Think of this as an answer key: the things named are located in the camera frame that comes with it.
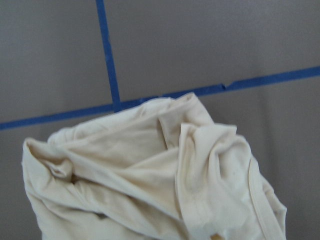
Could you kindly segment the cream long sleeve shirt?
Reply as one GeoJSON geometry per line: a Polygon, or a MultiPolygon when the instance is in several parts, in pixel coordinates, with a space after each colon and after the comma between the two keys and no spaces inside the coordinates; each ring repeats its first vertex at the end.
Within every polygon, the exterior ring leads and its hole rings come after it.
{"type": "Polygon", "coordinates": [[[286,207],[246,139],[189,93],[23,143],[44,240],[284,240],[286,207]]]}

